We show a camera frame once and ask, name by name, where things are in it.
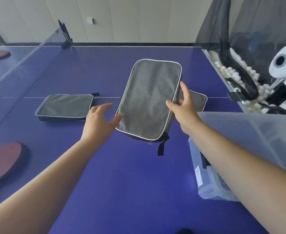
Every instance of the person's right arm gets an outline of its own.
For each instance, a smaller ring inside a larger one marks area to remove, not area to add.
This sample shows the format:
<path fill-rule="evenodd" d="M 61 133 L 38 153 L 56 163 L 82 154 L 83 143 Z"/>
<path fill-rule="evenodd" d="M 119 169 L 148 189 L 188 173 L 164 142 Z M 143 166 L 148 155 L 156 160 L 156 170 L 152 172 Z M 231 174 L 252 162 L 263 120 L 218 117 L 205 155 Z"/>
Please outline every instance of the person's right arm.
<path fill-rule="evenodd" d="M 167 101 L 188 134 L 248 211 L 271 234 L 286 233 L 286 171 L 246 149 L 201 121 L 187 86 L 184 101 Z"/>

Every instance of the black robot eye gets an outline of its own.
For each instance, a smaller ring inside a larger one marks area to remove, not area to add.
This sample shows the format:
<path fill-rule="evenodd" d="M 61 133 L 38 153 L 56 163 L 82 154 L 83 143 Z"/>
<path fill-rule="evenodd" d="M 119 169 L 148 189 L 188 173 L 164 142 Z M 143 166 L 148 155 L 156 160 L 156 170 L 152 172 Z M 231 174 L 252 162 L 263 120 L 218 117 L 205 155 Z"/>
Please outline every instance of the black robot eye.
<path fill-rule="evenodd" d="M 286 55 L 281 54 L 275 58 L 274 65 L 275 67 L 279 68 L 286 64 Z"/>

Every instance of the table tennis net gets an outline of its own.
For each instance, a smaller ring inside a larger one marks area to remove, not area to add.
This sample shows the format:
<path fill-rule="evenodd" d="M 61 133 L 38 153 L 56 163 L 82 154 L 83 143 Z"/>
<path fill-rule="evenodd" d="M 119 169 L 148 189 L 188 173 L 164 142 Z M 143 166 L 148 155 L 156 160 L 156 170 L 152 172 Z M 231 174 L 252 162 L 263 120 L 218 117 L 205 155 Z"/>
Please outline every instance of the table tennis net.
<path fill-rule="evenodd" d="M 0 78 L 0 122 L 62 51 L 66 38 L 59 28 Z"/>

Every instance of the person's left hand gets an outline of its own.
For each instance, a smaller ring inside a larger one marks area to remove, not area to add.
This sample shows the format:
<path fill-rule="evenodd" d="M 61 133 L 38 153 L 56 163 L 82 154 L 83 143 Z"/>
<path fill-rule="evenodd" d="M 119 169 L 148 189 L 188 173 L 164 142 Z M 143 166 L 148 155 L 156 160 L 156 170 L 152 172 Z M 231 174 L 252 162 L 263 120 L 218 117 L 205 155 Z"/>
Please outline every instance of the person's left hand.
<path fill-rule="evenodd" d="M 115 127 L 119 126 L 123 116 L 123 114 L 117 114 L 110 122 L 107 122 L 104 113 L 111 106 L 112 104 L 103 104 L 90 109 L 80 141 L 95 142 L 98 143 L 98 146 L 101 146 L 108 140 Z"/>

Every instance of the forearm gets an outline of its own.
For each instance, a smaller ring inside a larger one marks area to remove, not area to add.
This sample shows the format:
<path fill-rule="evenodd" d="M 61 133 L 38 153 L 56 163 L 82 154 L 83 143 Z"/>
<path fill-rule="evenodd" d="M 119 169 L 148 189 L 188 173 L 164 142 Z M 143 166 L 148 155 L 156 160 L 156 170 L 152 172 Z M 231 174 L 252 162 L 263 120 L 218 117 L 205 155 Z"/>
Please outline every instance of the forearm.
<path fill-rule="evenodd" d="M 47 233 L 98 146 L 77 142 L 1 203 L 0 233 Z"/>
<path fill-rule="evenodd" d="M 204 123 L 192 126 L 191 138 L 254 217 L 270 233 L 286 233 L 286 171 Z"/>

